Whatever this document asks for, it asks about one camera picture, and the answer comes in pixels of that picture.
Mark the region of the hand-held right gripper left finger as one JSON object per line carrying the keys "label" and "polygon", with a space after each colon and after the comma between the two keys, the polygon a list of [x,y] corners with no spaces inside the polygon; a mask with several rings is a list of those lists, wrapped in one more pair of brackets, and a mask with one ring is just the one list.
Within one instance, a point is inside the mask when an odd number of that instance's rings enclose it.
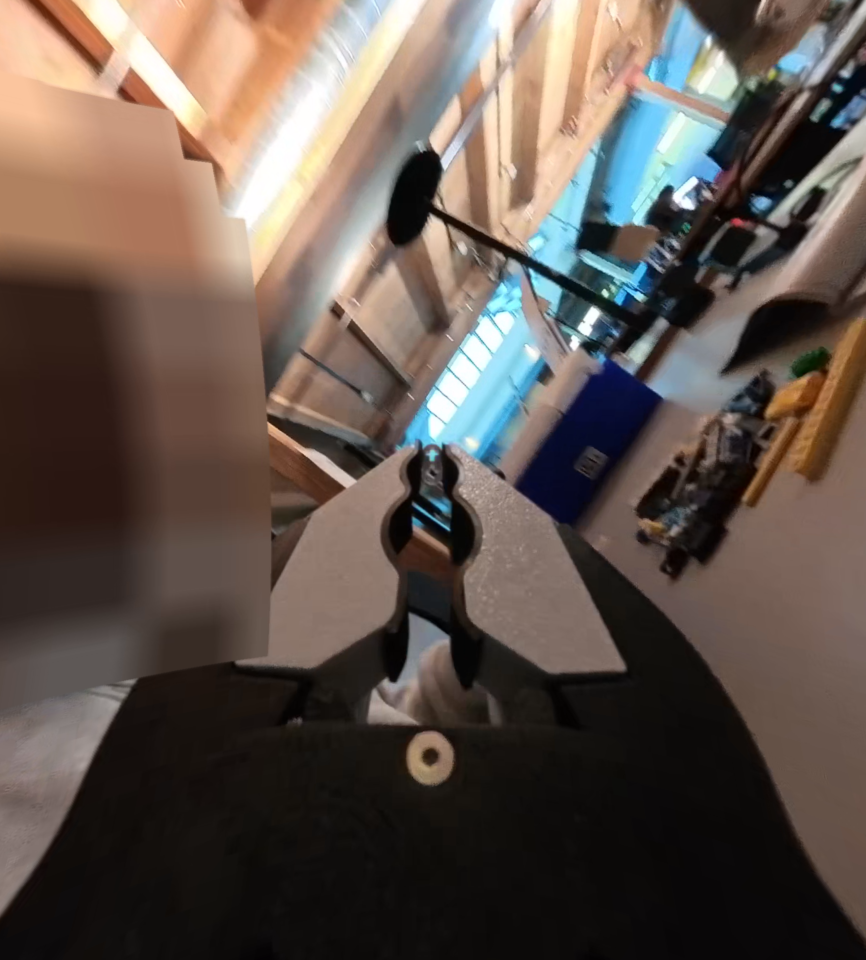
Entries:
{"label": "hand-held right gripper left finger", "polygon": [[271,588],[266,654],[242,670],[316,683],[396,681],[409,624],[399,557],[413,535],[424,461],[403,447],[347,486],[288,539]]}

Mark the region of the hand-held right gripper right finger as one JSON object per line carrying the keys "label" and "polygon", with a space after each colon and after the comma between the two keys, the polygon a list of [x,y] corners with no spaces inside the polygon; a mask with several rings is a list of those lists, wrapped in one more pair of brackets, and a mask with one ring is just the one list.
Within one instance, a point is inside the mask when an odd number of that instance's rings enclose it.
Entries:
{"label": "hand-held right gripper right finger", "polygon": [[553,518],[461,447],[442,448],[461,684],[543,690],[627,665]]}

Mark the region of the pile of mixed lego pieces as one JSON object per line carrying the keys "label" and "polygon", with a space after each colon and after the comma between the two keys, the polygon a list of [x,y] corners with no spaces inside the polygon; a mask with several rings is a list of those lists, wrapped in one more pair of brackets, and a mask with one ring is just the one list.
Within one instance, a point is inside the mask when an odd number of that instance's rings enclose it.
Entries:
{"label": "pile of mixed lego pieces", "polygon": [[707,563],[723,542],[776,430],[765,417],[776,391],[773,375],[758,372],[701,419],[635,503],[634,537],[661,551],[659,571],[667,578],[678,579],[691,563]]}

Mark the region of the thin yellow lego beam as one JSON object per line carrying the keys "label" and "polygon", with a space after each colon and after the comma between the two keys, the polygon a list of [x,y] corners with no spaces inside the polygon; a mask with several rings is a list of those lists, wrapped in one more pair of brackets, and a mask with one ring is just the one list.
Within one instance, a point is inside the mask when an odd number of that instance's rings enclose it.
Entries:
{"label": "thin yellow lego beam", "polygon": [[793,415],[775,425],[769,442],[760,455],[750,484],[740,498],[740,504],[748,509],[756,507],[787,456],[794,440],[799,434],[802,418]]}

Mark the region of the yellow lego plate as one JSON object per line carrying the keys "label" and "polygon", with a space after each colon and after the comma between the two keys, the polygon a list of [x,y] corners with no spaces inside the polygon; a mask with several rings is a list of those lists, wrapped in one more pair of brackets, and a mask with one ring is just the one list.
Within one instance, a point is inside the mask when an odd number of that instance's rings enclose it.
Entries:
{"label": "yellow lego plate", "polygon": [[763,419],[775,423],[806,414],[818,401],[825,382],[826,375],[823,371],[812,370],[782,385],[767,405]]}

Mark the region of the long yellow lego beam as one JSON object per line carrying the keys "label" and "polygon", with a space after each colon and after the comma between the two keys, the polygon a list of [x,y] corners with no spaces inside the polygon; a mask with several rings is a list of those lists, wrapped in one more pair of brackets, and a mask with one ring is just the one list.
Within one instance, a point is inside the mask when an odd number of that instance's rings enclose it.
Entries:
{"label": "long yellow lego beam", "polygon": [[857,318],[837,343],[823,387],[799,427],[789,455],[793,473],[809,483],[822,479],[865,378],[866,318]]}

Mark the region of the blue plastic bin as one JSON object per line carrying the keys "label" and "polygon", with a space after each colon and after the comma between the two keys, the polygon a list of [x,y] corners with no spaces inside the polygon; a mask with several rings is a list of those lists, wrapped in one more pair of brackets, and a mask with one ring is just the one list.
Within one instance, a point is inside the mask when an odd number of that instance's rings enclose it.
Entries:
{"label": "blue plastic bin", "polygon": [[599,496],[663,404],[662,396],[614,361],[587,363],[562,399],[524,429],[511,485],[554,521],[573,525]]}

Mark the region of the black equipment box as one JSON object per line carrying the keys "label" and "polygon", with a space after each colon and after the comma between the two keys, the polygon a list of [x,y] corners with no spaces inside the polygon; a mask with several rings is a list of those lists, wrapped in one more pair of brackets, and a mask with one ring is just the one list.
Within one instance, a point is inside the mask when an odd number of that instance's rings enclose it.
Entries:
{"label": "black equipment box", "polygon": [[670,327],[689,330],[715,301],[715,291],[694,284],[664,302],[663,317]]}

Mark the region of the grey zip hoodie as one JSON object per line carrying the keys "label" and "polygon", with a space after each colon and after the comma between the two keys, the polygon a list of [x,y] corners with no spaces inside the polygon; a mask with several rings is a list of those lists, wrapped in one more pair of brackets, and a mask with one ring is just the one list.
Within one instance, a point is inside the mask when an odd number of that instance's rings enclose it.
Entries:
{"label": "grey zip hoodie", "polygon": [[55,838],[134,680],[0,711],[0,915]]}

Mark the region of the black stand with round disc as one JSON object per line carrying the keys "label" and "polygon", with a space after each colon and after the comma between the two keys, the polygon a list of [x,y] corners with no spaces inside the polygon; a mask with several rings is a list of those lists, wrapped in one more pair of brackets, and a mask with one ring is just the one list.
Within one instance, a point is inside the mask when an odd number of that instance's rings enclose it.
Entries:
{"label": "black stand with round disc", "polygon": [[504,243],[441,209],[436,199],[443,174],[441,158],[433,149],[414,150],[403,164],[391,189],[386,219],[386,233],[393,246],[409,246],[421,237],[427,222],[435,218],[502,258],[512,260],[526,271],[551,282],[561,291],[586,302],[626,329],[644,333],[660,318],[660,313],[655,309],[622,306],[572,276],[547,266],[524,250]]}

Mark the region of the open instruction booklet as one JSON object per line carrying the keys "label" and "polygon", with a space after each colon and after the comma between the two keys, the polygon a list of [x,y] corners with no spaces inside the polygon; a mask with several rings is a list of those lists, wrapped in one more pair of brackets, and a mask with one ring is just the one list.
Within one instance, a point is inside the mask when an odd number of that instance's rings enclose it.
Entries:
{"label": "open instruction booklet", "polygon": [[778,293],[754,310],[725,376],[814,329],[847,300],[866,274],[866,156],[829,211],[806,234],[777,276]]}

